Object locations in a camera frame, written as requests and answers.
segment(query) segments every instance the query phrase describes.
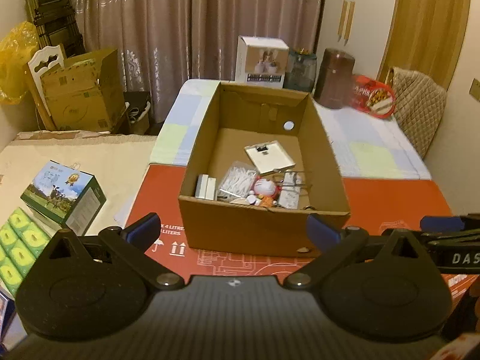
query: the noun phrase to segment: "light switch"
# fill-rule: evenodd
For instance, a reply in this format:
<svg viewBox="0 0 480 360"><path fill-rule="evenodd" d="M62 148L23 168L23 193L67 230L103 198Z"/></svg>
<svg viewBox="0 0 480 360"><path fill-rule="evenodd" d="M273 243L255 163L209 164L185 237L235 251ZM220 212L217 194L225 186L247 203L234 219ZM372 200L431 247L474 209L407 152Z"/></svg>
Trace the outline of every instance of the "light switch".
<svg viewBox="0 0 480 360"><path fill-rule="evenodd" d="M480 101L480 81L473 79L472 86L470 87L470 94Z"/></svg>

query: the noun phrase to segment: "yellow plastic bag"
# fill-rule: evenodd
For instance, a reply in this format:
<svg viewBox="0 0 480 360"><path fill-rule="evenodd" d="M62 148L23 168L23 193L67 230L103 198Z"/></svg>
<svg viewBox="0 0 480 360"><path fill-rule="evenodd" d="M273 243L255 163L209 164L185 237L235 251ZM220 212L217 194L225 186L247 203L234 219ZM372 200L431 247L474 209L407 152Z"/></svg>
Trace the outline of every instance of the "yellow plastic bag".
<svg viewBox="0 0 480 360"><path fill-rule="evenodd" d="M28 93L23 65L38 50L35 25L24 21L0 42L0 103L18 104Z"/></svg>

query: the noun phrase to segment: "person's hand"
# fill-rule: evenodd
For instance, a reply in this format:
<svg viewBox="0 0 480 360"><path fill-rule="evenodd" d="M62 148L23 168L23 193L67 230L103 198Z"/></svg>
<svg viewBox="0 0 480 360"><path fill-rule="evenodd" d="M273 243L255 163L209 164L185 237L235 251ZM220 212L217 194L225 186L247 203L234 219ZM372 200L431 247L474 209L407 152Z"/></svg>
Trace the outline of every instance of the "person's hand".
<svg viewBox="0 0 480 360"><path fill-rule="evenodd" d="M471 297L478 298L475 303L475 316L478 318L476 331L480 333L480 276L470 286L469 294Z"/></svg>

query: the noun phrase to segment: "white product box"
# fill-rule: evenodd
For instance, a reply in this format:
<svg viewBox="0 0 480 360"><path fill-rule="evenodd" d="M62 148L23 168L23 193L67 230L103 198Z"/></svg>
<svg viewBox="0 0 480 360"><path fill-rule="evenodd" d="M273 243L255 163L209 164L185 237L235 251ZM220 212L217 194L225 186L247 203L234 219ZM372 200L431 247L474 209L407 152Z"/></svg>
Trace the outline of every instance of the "white product box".
<svg viewBox="0 0 480 360"><path fill-rule="evenodd" d="M281 39L239 36L235 82L282 88L288 58Z"/></svg>

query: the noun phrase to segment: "wooden cabinet handle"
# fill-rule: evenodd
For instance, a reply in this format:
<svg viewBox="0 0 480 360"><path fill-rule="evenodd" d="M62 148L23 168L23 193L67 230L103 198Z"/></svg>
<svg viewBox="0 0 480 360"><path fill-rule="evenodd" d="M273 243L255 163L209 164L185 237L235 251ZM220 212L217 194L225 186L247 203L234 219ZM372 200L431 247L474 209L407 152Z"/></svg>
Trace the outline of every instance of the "wooden cabinet handle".
<svg viewBox="0 0 480 360"><path fill-rule="evenodd" d="M342 14L340 15L340 24L338 25L338 36L341 38L343 34L343 28L345 26L345 16L347 15L347 6L348 2L346 0L343 0L343 5L342 5Z"/></svg>
<svg viewBox="0 0 480 360"><path fill-rule="evenodd" d="M346 20L346 30L344 39L347 41L350 37L350 31L352 30L352 21L353 21L353 14L355 12L355 1L350 1L350 9L349 9L349 18Z"/></svg>

